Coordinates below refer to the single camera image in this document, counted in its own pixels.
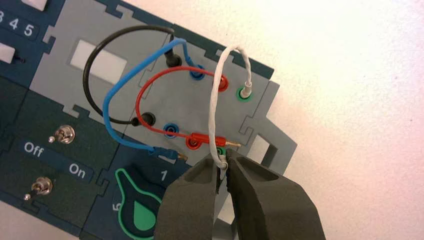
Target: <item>white wire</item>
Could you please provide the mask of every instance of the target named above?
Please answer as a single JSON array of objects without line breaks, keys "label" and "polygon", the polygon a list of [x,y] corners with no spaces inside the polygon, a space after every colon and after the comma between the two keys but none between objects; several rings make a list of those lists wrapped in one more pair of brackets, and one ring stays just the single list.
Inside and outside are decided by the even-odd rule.
[{"label": "white wire", "polygon": [[209,103],[209,149],[210,154],[212,155],[213,161],[220,169],[227,169],[227,162],[225,161],[225,156],[218,156],[217,153],[217,143],[215,142],[215,112],[217,110],[218,103],[218,87],[220,85],[221,75],[223,74],[224,63],[227,60],[230,52],[233,50],[238,50],[243,57],[244,64],[246,65],[247,71],[247,80],[245,82],[246,86],[252,86],[252,72],[251,72],[251,62],[249,61],[249,56],[246,54],[245,50],[238,45],[227,47],[219,57],[219,61],[216,64],[215,74],[213,75],[213,86],[212,92],[210,93],[210,103]]}]

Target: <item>circuit panel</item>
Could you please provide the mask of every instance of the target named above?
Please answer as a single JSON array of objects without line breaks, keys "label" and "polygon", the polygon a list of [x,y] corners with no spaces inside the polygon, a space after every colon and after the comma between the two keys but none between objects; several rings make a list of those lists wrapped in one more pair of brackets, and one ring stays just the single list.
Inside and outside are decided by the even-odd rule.
[{"label": "circuit panel", "polygon": [[[7,16],[0,21],[0,43],[15,49],[11,63],[0,61],[0,200],[81,239],[131,239],[117,219],[122,198],[115,172],[137,169],[132,176],[143,178],[147,188],[160,196],[208,154],[209,146],[192,150],[183,138],[112,124],[125,139],[188,156],[187,162],[168,162],[114,141],[84,95],[82,74],[88,54],[111,33],[145,24],[173,28],[176,37],[187,40],[193,61],[210,72],[225,47],[120,0],[47,0],[44,11],[21,1],[0,3],[0,16]],[[19,19],[16,28],[15,19]],[[90,75],[97,105],[123,74],[168,41],[165,33],[143,31],[111,42]],[[180,46],[174,52],[183,56]],[[261,136],[269,143],[262,164],[282,174],[297,145],[266,118],[279,88],[270,81],[273,69],[253,59],[251,65],[254,88],[247,102],[236,96],[246,78],[241,55],[232,52],[224,65],[229,86],[219,94],[216,134],[241,143],[236,150],[243,155]],[[134,118],[140,88],[166,68],[162,56],[137,74],[112,100],[111,116]],[[156,128],[172,123],[181,133],[206,134],[211,87],[209,76],[193,79],[187,71],[164,75],[144,94],[141,112],[155,115]],[[74,141],[49,143],[63,125],[73,127]],[[24,201],[40,176],[52,180],[52,192]],[[224,183],[216,200],[218,211],[227,195]]]}]

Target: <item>white rectangular window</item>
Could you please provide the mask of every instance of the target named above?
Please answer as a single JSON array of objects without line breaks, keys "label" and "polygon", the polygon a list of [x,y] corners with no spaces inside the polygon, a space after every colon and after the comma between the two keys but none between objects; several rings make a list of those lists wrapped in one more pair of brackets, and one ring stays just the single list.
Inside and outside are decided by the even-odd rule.
[{"label": "white rectangular window", "polygon": [[[95,45],[89,42],[79,40],[72,59],[70,60],[70,64],[84,70],[87,59],[95,47]],[[122,59],[106,50],[102,50],[95,58],[91,66],[90,73],[115,85],[121,78],[126,64],[127,60]]]}]

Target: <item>blue wire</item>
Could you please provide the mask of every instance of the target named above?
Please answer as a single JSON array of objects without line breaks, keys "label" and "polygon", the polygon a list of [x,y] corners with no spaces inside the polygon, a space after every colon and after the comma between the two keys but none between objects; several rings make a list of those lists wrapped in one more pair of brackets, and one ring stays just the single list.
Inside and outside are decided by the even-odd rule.
[{"label": "blue wire", "polygon": [[149,145],[140,144],[132,141],[127,141],[125,139],[120,138],[115,130],[112,128],[111,121],[109,119],[109,104],[111,103],[112,98],[114,95],[130,80],[132,79],[136,74],[138,74],[141,70],[146,68],[149,64],[154,62],[157,58],[159,58],[161,55],[166,53],[167,51],[171,50],[176,45],[182,44],[183,52],[184,52],[184,58],[187,64],[191,67],[195,66],[192,59],[189,57],[189,52],[187,50],[187,42],[185,39],[182,38],[174,38],[173,41],[163,46],[161,49],[153,53],[151,56],[147,57],[144,61],[140,62],[137,66],[135,66],[133,69],[131,69],[125,76],[123,76],[116,84],[112,87],[111,90],[106,94],[103,101],[103,120],[104,125],[106,126],[106,130],[109,133],[109,135],[115,139],[118,143],[135,148],[135,149],[141,149],[141,150],[148,150],[150,152],[154,152],[155,148]]}]

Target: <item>metal toggle switch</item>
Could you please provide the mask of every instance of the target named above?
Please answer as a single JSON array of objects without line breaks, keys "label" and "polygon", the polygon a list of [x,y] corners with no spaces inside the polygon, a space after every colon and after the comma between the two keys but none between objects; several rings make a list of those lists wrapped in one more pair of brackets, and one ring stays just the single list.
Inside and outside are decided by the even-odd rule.
[{"label": "metal toggle switch", "polygon": [[53,143],[54,141],[59,141],[62,144],[70,144],[75,138],[75,131],[74,129],[69,125],[63,125],[60,126],[56,132],[54,133],[54,136],[50,136],[48,138],[49,143]]},{"label": "metal toggle switch", "polygon": [[37,180],[32,184],[31,191],[25,196],[23,196],[23,200],[28,201],[30,199],[35,198],[38,195],[47,195],[52,191],[53,183],[52,181],[45,176],[40,176]]}]

